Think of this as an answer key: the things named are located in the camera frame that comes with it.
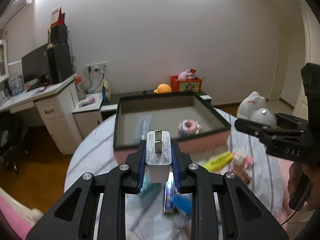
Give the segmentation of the person's right hand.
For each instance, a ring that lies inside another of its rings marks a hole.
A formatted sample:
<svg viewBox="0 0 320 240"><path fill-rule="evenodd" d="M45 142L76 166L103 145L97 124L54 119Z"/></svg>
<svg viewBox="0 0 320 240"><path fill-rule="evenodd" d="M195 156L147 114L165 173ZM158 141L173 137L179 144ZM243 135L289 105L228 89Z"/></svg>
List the person's right hand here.
<svg viewBox="0 0 320 240"><path fill-rule="evenodd" d="M297 187L300 181L301 175L298 165L299 164L293 163L289 169L289 180L287 190L290 197L294 195L297 191ZM302 172L313 183L310 194L306 199L306 202L308 203L310 209L315 209L317 206L319 206L319 167L302 164L301 169Z"/></svg>

